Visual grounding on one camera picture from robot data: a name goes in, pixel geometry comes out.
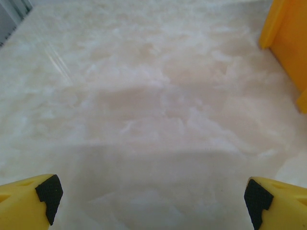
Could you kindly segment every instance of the marble floor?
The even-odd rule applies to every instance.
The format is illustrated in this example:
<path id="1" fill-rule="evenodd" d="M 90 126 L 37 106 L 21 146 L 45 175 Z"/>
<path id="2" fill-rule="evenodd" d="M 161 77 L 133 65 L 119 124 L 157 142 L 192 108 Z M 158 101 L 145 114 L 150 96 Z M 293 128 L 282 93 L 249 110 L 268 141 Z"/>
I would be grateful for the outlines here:
<path id="1" fill-rule="evenodd" d="M 59 175 L 52 230 L 253 229 L 250 176 L 307 186 L 271 1 L 41 5 L 0 51 L 0 184 Z"/>

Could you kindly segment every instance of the black rubber pad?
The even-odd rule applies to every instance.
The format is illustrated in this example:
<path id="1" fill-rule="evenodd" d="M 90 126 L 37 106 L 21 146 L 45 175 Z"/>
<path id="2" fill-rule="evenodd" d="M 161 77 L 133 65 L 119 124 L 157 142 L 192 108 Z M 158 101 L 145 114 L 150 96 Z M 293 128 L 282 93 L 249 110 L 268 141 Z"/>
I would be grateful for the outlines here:
<path id="1" fill-rule="evenodd" d="M 46 203 L 46 216 L 50 225 L 53 225 L 54 218 L 59 207 L 59 202 L 63 196 L 63 189 L 58 176 L 53 175 L 40 184 L 36 188 L 36 193 L 39 200 Z"/>
<path id="2" fill-rule="evenodd" d="M 259 230 L 262 224 L 262 211 L 269 210 L 274 196 L 254 180 L 250 180 L 244 194 L 248 213 L 254 229 Z"/>

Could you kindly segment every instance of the white marble tile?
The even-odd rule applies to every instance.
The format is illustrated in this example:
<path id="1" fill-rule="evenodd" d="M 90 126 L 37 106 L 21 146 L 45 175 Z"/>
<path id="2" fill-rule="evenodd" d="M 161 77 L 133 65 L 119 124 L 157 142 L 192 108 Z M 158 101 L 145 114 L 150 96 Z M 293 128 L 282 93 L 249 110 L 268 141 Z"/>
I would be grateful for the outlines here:
<path id="1" fill-rule="evenodd" d="M 35 8 L 0 51 L 0 182 L 57 173 L 58 230 L 252 229 L 250 176 L 307 186 L 271 1 L 230 2 Z"/>

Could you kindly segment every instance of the yellow corner block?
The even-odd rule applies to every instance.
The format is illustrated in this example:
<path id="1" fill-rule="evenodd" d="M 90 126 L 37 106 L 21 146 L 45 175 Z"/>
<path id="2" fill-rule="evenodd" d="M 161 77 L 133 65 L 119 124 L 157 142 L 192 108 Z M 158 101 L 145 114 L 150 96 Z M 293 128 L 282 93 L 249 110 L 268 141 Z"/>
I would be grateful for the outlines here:
<path id="1" fill-rule="evenodd" d="M 62 195 L 52 174 L 0 186 L 0 230 L 47 230 Z"/>
<path id="2" fill-rule="evenodd" d="M 306 230 L 307 189 L 251 177 L 244 199 L 255 230 Z"/>
<path id="3" fill-rule="evenodd" d="M 307 1 L 274 0 L 259 40 L 270 48 L 296 87 L 307 89 Z M 297 103 L 307 113 L 307 103 Z"/>

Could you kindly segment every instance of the yellow plastic object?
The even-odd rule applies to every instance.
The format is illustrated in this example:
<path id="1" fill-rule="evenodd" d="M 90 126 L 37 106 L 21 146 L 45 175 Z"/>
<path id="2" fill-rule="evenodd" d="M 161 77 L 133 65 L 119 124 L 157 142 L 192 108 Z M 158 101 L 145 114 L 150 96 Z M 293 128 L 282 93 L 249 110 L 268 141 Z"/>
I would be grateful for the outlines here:
<path id="1" fill-rule="evenodd" d="M 306 230 L 307 189 L 251 177 L 244 199 L 255 230 Z"/>
<path id="2" fill-rule="evenodd" d="M 46 174 L 0 186 L 0 230 L 47 230 L 47 205 L 36 189 L 53 177 Z"/>
<path id="3" fill-rule="evenodd" d="M 260 37 L 261 48 L 270 48 L 297 88 L 307 89 L 307 1 L 274 0 Z M 307 113 L 307 99 L 297 105 Z"/>

